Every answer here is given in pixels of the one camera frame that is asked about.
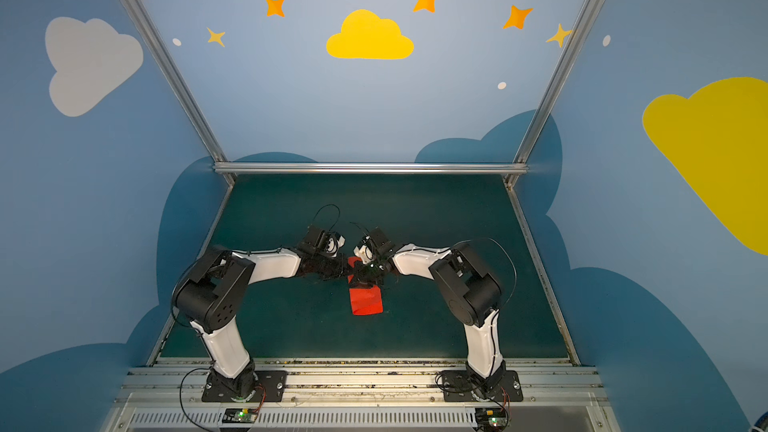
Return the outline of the red square paper sheet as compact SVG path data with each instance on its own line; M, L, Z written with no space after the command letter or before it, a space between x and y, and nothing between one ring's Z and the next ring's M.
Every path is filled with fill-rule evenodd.
M362 286L356 280L357 273L362 271L362 260L357 257L347 259L350 273L347 277L349 300L354 316L372 316L382 314L383 301L381 289L377 285Z

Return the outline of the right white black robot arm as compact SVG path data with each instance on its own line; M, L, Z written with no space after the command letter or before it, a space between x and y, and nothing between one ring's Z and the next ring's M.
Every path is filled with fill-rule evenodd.
M496 273L467 241L452 247L375 246L372 239L354 248L359 260L353 267L375 278L395 272L432 280L453 316L464 326L468 355L466 371L457 384L439 379L449 394L474 394L497 400L502 394L506 363L499 344L498 319L503 292Z

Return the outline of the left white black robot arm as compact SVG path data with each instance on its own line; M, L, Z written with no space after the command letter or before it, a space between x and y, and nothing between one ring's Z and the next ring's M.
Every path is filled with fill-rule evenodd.
M171 305L190 321L212 365L201 400L204 402L279 402L276 380L281 371L260 379L236 322L248 287L272 279L306 274L337 279L349 275L348 259L340 252L302 252L290 248L245 252L211 248L179 280Z

